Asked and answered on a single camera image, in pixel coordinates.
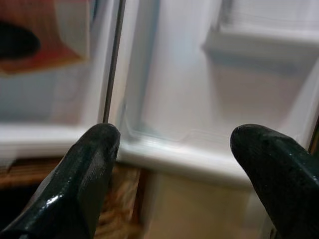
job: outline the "white plastic shelf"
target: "white plastic shelf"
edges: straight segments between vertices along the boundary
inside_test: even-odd
[[[122,134],[120,160],[249,185],[229,147],[235,127],[262,124],[308,146],[318,116],[317,59],[302,74],[216,61],[205,43],[218,4],[127,2],[110,113]]]
[[[102,121],[119,1],[100,1],[89,61],[0,78],[0,163],[63,155]]]

